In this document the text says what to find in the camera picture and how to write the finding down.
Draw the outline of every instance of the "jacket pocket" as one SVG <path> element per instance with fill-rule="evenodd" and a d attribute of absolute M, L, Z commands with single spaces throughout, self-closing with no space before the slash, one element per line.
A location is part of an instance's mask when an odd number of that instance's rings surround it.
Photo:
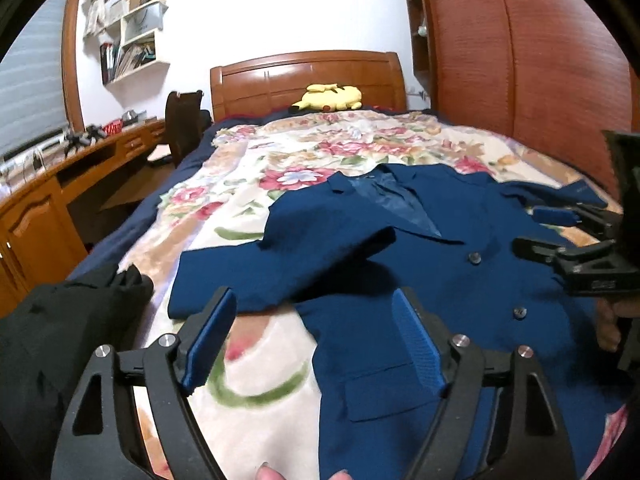
<path fill-rule="evenodd" d="M 351 422 L 396 415 L 440 400 L 420 384 L 412 364 L 349 379 L 344 395 Z"/>

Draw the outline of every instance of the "window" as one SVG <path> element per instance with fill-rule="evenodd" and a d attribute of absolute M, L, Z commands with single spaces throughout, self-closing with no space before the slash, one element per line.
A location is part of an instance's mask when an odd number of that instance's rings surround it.
<path fill-rule="evenodd" d="M 0 61 L 0 161 L 68 123 L 61 69 L 65 3 L 42 4 Z"/>

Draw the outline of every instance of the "blue blazer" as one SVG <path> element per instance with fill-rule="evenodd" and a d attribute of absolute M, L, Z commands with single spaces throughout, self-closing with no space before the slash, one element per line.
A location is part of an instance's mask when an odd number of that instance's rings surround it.
<path fill-rule="evenodd" d="M 183 253 L 169 316 L 199 312 L 220 285 L 235 290 L 240 312 L 296 302 L 318 342 L 320 478 L 345 468 L 356 479 L 390 480 L 414 458 L 439 400 L 419 383 L 393 321 L 391 294 L 410 286 L 482 348 L 536 351 L 584 473 L 628 383 L 596 344 L 593 300 L 570 298 L 551 268 L 515 258 L 510 247 L 517 236 L 566 243 L 524 205 L 602 201 L 583 181 L 498 184 L 443 165 L 383 164 L 364 178 L 379 185 L 335 173 L 285 193 L 260 241 Z M 483 392 L 460 478 L 478 464 L 493 394 Z"/>

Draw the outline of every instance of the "pikachu plush toy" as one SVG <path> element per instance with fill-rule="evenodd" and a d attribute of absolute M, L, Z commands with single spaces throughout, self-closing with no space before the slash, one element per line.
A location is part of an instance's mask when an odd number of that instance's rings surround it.
<path fill-rule="evenodd" d="M 336 110 L 357 110 L 362 106 L 362 94 L 355 86 L 309 85 L 302 100 L 289 107 L 290 112 L 305 108 L 333 112 Z"/>

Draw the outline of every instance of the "human hand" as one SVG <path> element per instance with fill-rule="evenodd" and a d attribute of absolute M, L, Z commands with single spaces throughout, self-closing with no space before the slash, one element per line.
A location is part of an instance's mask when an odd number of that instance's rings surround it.
<path fill-rule="evenodd" d="M 618 329 L 619 317 L 640 317 L 640 296 L 621 300 L 599 298 L 596 303 L 596 337 L 598 345 L 607 352 L 615 352 L 622 339 Z"/>
<path fill-rule="evenodd" d="M 255 480 L 285 480 L 284 476 L 275 469 L 269 467 L 266 462 L 262 464 L 255 473 Z M 338 471 L 329 480 L 353 480 L 346 469 Z"/>

